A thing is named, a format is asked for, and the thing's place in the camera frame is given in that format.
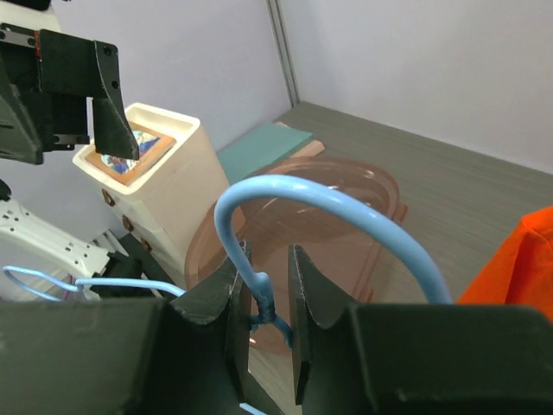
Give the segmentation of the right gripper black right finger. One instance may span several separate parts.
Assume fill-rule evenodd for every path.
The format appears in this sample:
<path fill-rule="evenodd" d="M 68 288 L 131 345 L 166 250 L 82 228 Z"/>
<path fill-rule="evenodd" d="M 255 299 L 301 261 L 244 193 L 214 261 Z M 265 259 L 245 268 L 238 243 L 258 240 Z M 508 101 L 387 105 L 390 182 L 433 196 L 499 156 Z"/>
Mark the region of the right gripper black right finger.
<path fill-rule="evenodd" d="M 524 306 L 360 303 L 288 250 L 306 414 L 549 414 L 552 325 Z"/>

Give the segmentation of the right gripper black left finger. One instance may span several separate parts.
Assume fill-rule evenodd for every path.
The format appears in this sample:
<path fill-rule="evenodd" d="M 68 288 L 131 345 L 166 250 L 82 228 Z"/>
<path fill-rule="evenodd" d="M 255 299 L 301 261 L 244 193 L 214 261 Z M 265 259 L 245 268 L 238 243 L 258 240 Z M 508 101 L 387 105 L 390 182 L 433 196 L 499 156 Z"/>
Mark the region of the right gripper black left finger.
<path fill-rule="evenodd" d="M 4 414 L 237 414 L 251 294 L 230 261 L 183 297 L 3 303 Z"/>

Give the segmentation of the light blue wire hanger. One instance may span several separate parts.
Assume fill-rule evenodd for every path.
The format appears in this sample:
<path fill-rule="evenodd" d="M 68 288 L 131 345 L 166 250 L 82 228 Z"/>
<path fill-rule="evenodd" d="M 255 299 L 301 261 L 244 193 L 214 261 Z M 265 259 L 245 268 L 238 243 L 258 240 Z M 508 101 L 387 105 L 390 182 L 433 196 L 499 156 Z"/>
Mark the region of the light blue wire hanger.
<path fill-rule="evenodd" d="M 424 294 L 432 303 L 448 303 L 450 296 L 440 272 L 429 255 L 405 231 L 386 219 L 382 214 L 367 207 L 352 197 L 323 185 L 293 176 L 257 176 L 231 186 L 218 200 L 215 207 L 215 227 L 219 239 L 231 263 L 251 294 L 248 315 L 248 334 L 253 324 L 274 324 L 283 333 L 286 341 L 292 338 L 289 325 L 275 312 L 273 290 L 268 276 L 253 269 L 235 237 L 230 216 L 243 202 L 262 198 L 281 197 L 318 207 L 371 235 L 389 247 L 404 262 L 416 277 Z M 130 283 L 126 278 L 108 279 L 107 285 L 133 288 L 157 288 L 174 295 L 176 299 L 187 292 L 161 281 L 137 280 Z M 245 398 L 237 414 L 248 410 Z"/>

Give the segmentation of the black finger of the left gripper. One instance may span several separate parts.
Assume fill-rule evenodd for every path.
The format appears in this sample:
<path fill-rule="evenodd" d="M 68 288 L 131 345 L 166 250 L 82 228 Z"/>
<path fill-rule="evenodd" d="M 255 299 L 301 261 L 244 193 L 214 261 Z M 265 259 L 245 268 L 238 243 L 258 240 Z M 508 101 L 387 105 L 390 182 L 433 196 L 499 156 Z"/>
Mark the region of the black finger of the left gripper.
<path fill-rule="evenodd" d="M 94 145 L 101 155 L 137 160 L 139 149 L 120 99 L 92 100 Z"/>
<path fill-rule="evenodd" d="M 1 158 L 43 164 L 41 140 L 1 59 Z"/>

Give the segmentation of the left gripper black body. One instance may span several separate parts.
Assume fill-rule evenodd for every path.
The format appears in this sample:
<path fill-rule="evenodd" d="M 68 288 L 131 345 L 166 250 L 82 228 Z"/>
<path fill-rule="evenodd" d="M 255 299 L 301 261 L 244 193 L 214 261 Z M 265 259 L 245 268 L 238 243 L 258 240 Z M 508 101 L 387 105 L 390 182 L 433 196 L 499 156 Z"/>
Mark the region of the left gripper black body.
<path fill-rule="evenodd" d="M 43 150 L 94 142 L 92 100 L 119 99 L 115 45 L 4 22 L 1 59 Z"/>

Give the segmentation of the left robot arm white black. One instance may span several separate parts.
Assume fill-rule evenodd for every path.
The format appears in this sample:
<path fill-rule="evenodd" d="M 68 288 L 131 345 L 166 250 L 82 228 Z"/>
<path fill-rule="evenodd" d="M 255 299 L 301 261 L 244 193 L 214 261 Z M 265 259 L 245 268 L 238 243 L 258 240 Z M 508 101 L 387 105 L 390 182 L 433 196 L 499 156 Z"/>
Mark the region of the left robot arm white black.
<path fill-rule="evenodd" d="M 1 157 L 40 165 L 52 151 L 94 144 L 136 160 L 115 45 L 61 32 L 49 1 L 1 3 Z M 1 184 L 1 237 L 97 287 L 136 282 L 140 260 L 84 242 L 25 209 Z"/>

